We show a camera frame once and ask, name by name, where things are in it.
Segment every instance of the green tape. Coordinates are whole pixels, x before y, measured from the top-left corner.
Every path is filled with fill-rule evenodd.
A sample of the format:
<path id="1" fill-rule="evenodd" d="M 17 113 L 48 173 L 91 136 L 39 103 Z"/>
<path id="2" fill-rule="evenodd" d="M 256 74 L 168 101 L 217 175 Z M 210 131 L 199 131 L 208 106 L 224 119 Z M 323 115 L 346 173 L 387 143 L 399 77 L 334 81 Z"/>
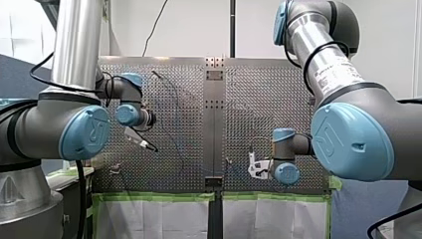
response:
<path id="1" fill-rule="evenodd" d="M 157 192 L 115 192 L 93 195 L 97 201 L 156 201 L 156 202 L 201 202 L 214 200 L 214 193 L 157 193 Z"/>
<path id="2" fill-rule="evenodd" d="M 330 196 L 271 192 L 224 192 L 223 199 L 226 201 L 270 199 L 279 201 L 328 202 L 330 201 Z"/>
<path id="3" fill-rule="evenodd" d="M 292 193 L 271 192 L 224 192 L 223 199 L 227 201 L 240 200 L 279 200 L 299 202 L 326 202 L 326 239 L 330 236 L 331 196 L 330 195 L 299 195 Z M 94 238 L 97 238 L 99 206 L 106 201 L 149 201 L 149 202 L 204 202 L 213 201 L 214 193 L 157 193 L 157 192 L 110 192 L 93 195 Z"/>
<path id="4" fill-rule="evenodd" d="M 93 215 L 93 208 L 90 207 L 87 209 L 87 218 L 91 217 Z"/>
<path id="5" fill-rule="evenodd" d="M 329 177 L 329 189 L 335 189 L 337 191 L 340 191 L 341 188 L 342 188 L 341 180 L 336 176 L 330 176 Z"/>

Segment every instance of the robotic arm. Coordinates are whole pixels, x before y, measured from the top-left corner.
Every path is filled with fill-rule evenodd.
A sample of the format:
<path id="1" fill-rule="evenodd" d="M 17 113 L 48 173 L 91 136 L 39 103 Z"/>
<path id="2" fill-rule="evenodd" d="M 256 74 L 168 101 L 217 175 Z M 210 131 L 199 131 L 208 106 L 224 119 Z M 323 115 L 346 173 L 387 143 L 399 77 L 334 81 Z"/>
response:
<path id="1" fill-rule="evenodd" d="M 100 99 L 120 99 L 115 117 L 133 130 L 155 123 L 155 115 L 142 105 L 141 76 L 106 78 L 97 68 L 103 4 L 62 0 L 52 80 L 34 77 L 50 87 L 37 101 L 0 102 L 2 237 L 62 237 L 62 195 L 50 190 L 41 158 L 85 160 L 100 153 L 109 135 L 109 117 Z"/>
<path id="2" fill-rule="evenodd" d="M 279 8 L 274 33 L 275 44 L 297 56 L 316 97 L 312 146 L 326 170 L 360 181 L 422 179 L 422 108 L 398 103 L 347 58 L 359 42 L 351 9 L 288 1 Z"/>

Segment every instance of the black wire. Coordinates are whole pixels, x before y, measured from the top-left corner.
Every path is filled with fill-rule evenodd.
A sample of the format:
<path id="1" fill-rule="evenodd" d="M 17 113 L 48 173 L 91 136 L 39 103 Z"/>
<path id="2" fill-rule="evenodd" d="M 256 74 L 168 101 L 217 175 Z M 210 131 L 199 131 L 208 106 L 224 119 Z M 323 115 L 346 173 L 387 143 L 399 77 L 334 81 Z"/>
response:
<path id="1" fill-rule="evenodd" d="M 285 26 L 284 26 L 284 31 L 283 31 L 283 38 L 284 38 L 284 42 L 285 42 L 285 54 L 286 54 L 286 57 L 288 58 L 288 60 L 289 60 L 289 62 L 292 64 L 292 65 L 294 65 L 295 67 L 297 67 L 297 68 L 300 68 L 301 67 L 301 65 L 299 65 L 298 63 L 296 63 L 295 61 L 293 61 L 293 59 L 291 58 L 291 56 L 290 56 L 290 53 L 289 53 L 289 51 L 288 51 L 288 20 L 289 20 L 289 9 L 290 9 L 290 5 L 291 5 L 291 3 L 293 3 L 293 0 L 290 0 L 290 1 L 286 1 L 286 6 L 285 6 L 285 16 L 286 16 L 286 19 L 285 19 Z"/>
<path id="2" fill-rule="evenodd" d="M 343 47 L 343 48 L 344 48 L 344 50 L 345 50 L 345 55 L 346 55 L 347 57 L 348 57 L 348 55 L 349 55 L 349 53 L 350 53 L 350 50 L 349 50 L 348 46 L 347 46 L 346 44 L 342 43 L 342 42 L 339 42 L 339 41 L 331 41 L 331 42 L 327 42 L 327 43 L 325 43 L 325 44 L 322 44 L 322 45 L 320 45 L 320 46 L 316 47 L 316 48 L 315 48 L 315 49 L 311 52 L 311 54 L 308 56 L 308 58 L 307 58 L 307 60 L 305 61 L 305 64 L 304 64 L 304 83 L 305 83 L 305 86 L 307 87 L 308 91 L 309 91 L 312 95 L 314 94 L 314 91 L 313 91 L 313 89 L 311 88 L 311 86 L 310 86 L 310 81 L 309 81 L 309 79 L 308 79 L 308 68 L 310 67 L 311 61 L 313 60 L 314 56 L 316 56 L 316 55 L 317 55 L 319 52 L 321 52 L 322 50 L 324 50 L 324 49 L 326 49 L 326 48 L 330 47 L 331 45 L 339 45 L 339 46 Z"/>
<path id="3" fill-rule="evenodd" d="M 149 39 L 151 39 L 152 35 L 154 34 L 155 27 L 157 26 L 158 20 L 159 20 L 159 18 L 161 17 L 161 14 L 162 14 L 162 12 L 164 11 L 164 8 L 165 8 L 165 5 L 167 4 L 167 2 L 168 2 L 168 0 L 165 0 L 165 1 L 164 1 L 164 3 L 162 4 L 161 10 L 160 10 L 160 11 L 159 11 L 159 13 L 158 13 L 157 18 L 155 19 L 154 26 L 152 27 L 152 31 L 151 31 L 151 33 L 149 34 L 148 38 L 146 39 L 146 42 L 145 42 L 145 48 L 143 49 L 142 57 L 144 57 L 144 56 L 145 56 L 146 49 L 148 48 L 148 42 L 149 42 Z"/>
<path id="4" fill-rule="evenodd" d="M 136 131 L 136 132 L 146 132 L 146 131 L 152 130 L 153 128 L 154 128 L 154 124 L 151 127 L 147 128 L 147 129 L 143 129 L 143 130 L 133 129 L 133 130 Z"/>
<path id="5" fill-rule="evenodd" d="M 103 72 L 103 74 L 108 75 L 108 77 L 109 77 L 109 79 L 106 79 L 106 82 L 105 82 L 105 107 L 106 108 L 109 107 L 109 104 L 111 103 L 111 100 L 112 100 L 112 96 L 114 95 L 115 79 L 120 79 L 120 80 L 128 82 L 131 86 L 133 86 L 139 92 L 140 98 L 141 99 L 143 98 L 142 87 L 138 86 L 137 84 L 132 82 L 130 79 L 123 77 L 123 76 L 112 76 L 108 72 Z M 111 82 L 110 94 L 108 94 L 108 83 L 109 82 Z"/>
<path id="6" fill-rule="evenodd" d="M 80 160 L 76 161 L 80 185 L 80 221 L 77 239 L 84 237 L 85 219 L 87 218 L 87 183 L 84 175 L 84 167 Z"/>
<path id="7" fill-rule="evenodd" d="M 422 203 L 417 204 L 416 206 L 413 206 L 413 207 L 411 207 L 411 208 L 408 208 L 408 209 L 406 209 L 406 210 L 404 210 L 404 211 L 398 212 L 398 213 L 396 213 L 396 214 L 394 214 L 394 215 L 391 215 L 391 216 L 389 216 L 389 217 L 387 217 L 387 218 L 384 218 L 384 219 L 382 219 L 382 220 L 379 220 L 379 221 L 375 222 L 374 224 L 372 224 L 372 225 L 368 228 L 368 230 L 366 231 L 367 236 L 368 236 L 370 239 L 373 239 L 373 237 L 372 237 L 372 231 L 373 231 L 373 230 L 375 230 L 376 228 L 378 228 L 379 226 L 381 226 L 381 225 L 383 225 L 383 224 L 385 224 L 385 223 L 387 223 L 387 222 L 393 221 L 393 220 L 395 220 L 395 219 L 398 219 L 398 218 L 400 218 L 400 217 L 406 216 L 406 215 L 408 215 L 408 214 L 410 214 L 410 213 L 413 213 L 413 212 L 415 212 L 415 211 L 421 210 L 421 209 L 422 209 Z"/>
<path id="8" fill-rule="evenodd" d="M 37 75 L 35 75 L 35 71 L 37 71 L 39 68 L 41 68 L 44 64 L 46 64 L 52 57 L 53 57 L 54 53 L 51 53 L 46 59 L 44 59 L 42 62 L 40 62 L 39 64 L 35 65 L 33 68 L 31 68 L 31 70 L 29 71 L 29 75 L 31 76 L 32 79 L 41 82 L 43 84 L 52 86 L 52 87 L 57 87 L 57 88 L 61 88 L 65 91 L 70 91 L 70 92 L 83 92 L 83 93 L 101 93 L 102 91 L 92 91 L 92 90 L 85 90 L 85 89 L 78 89 L 78 88 L 73 88 L 73 87 L 68 87 L 68 86 L 64 86 L 64 85 L 60 85 L 54 82 L 49 82 L 47 80 L 44 80 L 40 77 L 38 77 Z"/>
<path id="9" fill-rule="evenodd" d="M 397 102 L 400 104 L 422 104 L 422 99 L 406 99 Z"/>
<path id="10" fill-rule="evenodd" d="M 3 123 L 5 120 L 7 120 L 8 118 L 10 118 L 12 115 L 16 114 L 19 111 L 23 111 L 25 109 L 29 109 L 32 108 L 34 106 L 37 105 L 37 101 L 36 100 L 24 100 L 24 101 L 20 101 L 18 103 L 14 103 L 10 106 L 7 106 L 6 108 L 3 108 L 2 110 L 0 110 L 0 116 L 2 116 L 5 113 L 11 112 L 13 110 L 16 110 L 8 115 L 6 115 L 5 117 L 3 117 L 0 120 L 0 124 Z"/>

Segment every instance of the metal rod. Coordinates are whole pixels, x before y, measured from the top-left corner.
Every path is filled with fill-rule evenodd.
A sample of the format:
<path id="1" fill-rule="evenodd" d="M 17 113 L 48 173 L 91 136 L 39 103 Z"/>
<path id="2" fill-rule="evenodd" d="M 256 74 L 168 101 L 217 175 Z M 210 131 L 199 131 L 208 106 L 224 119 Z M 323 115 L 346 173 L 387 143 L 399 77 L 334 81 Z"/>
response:
<path id="1" fill-rule="evenodd" d="M 60 3 L 52 81 L 94 90 L 104 0 Z"/>
<path id="2" fill-rule="evenodd" d="M 236 0 L 230 0 L 230 58 L 236 58 Z"/>

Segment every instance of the label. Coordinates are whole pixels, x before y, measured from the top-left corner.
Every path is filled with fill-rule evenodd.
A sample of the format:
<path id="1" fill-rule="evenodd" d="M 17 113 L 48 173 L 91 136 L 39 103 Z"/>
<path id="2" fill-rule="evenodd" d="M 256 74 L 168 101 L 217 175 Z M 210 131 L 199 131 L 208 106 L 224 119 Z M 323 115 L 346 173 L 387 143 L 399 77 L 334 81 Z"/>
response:
<path id="1" fill-rule="evenodd" d="M 317 84 L 322 93 L 334 91 L 356 83 L 364 82 L 348 58 L 339 57 L 333 64 L 328 64 L 314 73 Z"/>

